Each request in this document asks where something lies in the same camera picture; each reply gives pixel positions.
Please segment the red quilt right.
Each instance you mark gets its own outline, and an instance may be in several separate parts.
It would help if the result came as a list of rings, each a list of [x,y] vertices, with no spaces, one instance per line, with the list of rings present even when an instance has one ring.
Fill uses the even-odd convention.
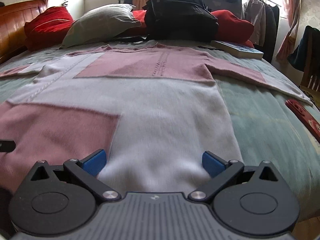
[[[134,18],[141,23],[141,26],[128,29],[126,33],[132,36],[145,36],[147,34],[144,21],[146,10],[135,10],[132,13]],[[249,40],[254,31],[253,24],[247,20],[239,19],[229,10],[216,10],[211,14],[217,18],[219,24],[216,40],[254,48],[253,43]]]

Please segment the black backpack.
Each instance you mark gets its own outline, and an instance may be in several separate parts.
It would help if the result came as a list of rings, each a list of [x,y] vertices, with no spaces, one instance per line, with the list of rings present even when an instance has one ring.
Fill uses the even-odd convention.
[[[209,43],[217,34],[217,18],[203,0],[148,0],[132,12],[140,27],[128,29],[111,41],[190,40]]]

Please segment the wooden chair with clothes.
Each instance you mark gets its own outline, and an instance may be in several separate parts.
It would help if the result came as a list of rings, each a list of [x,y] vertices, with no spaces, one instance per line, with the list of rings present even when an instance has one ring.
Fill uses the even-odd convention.
[[[299,45],[287,60],[303,72],[299,88],[319,109],[319,29],[307,25]]]

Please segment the red quilt left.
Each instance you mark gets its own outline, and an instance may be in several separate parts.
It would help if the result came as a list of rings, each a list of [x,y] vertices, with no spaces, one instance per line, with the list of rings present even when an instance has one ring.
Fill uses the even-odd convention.
[[[36,51],[61,44],[73,22],[65,7],[50,7],[25,23],[25,46],[29,51]]]

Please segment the clothes rack with garments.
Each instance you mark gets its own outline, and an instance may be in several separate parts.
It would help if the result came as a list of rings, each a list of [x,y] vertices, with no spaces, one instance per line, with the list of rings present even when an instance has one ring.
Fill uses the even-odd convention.
[[[276,47],[280,9],[277,3],[267,4],[268,0],[204,0],[211,11],[229,10],[242,20],[254,25],[250,41],[260,49],[267,62],[271,62]]]

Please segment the red flat case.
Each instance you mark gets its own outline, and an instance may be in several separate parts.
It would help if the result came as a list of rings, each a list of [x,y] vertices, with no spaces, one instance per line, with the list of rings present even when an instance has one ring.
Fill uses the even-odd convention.
[[[285,105],[295,114],[295,116],[303,123],[303,125],[308,129],[308,131],[319,142],[319,122],[297,100],[286,100]]]

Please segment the grey green pillow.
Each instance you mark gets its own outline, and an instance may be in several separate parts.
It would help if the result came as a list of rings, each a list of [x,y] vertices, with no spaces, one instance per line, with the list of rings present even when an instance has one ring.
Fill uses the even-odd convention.
[[[61,48],[107,41],[128,29],[140,27],[133,8],[131,4],[108,4],[86,12],[72,24]]]

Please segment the red quilt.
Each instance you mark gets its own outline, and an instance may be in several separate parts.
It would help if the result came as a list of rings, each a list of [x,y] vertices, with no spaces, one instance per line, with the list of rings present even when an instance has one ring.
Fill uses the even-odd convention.
[[[132,13],[134,18],[141,23],[141,26],[128,29],[126,33],[132,36],[145,36],[147,34],[144,21],[146,10],[135,10]],[[229,10],[216,10],[211,14],[217,18],[219,24],[216,40],[254,48],[253,43],[249,40],[254,31],[253,24],[247,20],[239,19]]]
[[[61,44],[73,22],[65,7],[50,7],[25,23],[25,46],[29,51],[36,51]]]

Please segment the blue white book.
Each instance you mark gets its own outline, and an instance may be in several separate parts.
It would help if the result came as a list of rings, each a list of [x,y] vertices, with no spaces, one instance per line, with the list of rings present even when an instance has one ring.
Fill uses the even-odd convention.
[[[223,41],[212,41],[210,43],[211,46],[223,50],[234,57],[239,58],[248,58],[248,59],[262,59],[263,52],[256,50],[255,48],[251,48],[248,46],[230,43],[230,42],[223,42]]]

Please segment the wooden headboard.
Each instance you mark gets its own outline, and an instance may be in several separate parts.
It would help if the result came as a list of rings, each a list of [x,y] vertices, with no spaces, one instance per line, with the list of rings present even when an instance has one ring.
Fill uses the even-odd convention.
[[[43,0],[31,0],[1,7],[1,63],[26,51],[24,25],[47,9]]]

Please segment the red plaid curtain right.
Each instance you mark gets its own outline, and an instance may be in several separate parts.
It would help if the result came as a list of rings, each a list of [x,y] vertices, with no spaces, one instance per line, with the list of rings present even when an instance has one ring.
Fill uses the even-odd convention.
[[[301,10],[301,0],[283,0],[283,2],[289,24],[289,31],[276,55],[276,59],[279,62],[286,61],[287,57],[293,52],[298,33]]]

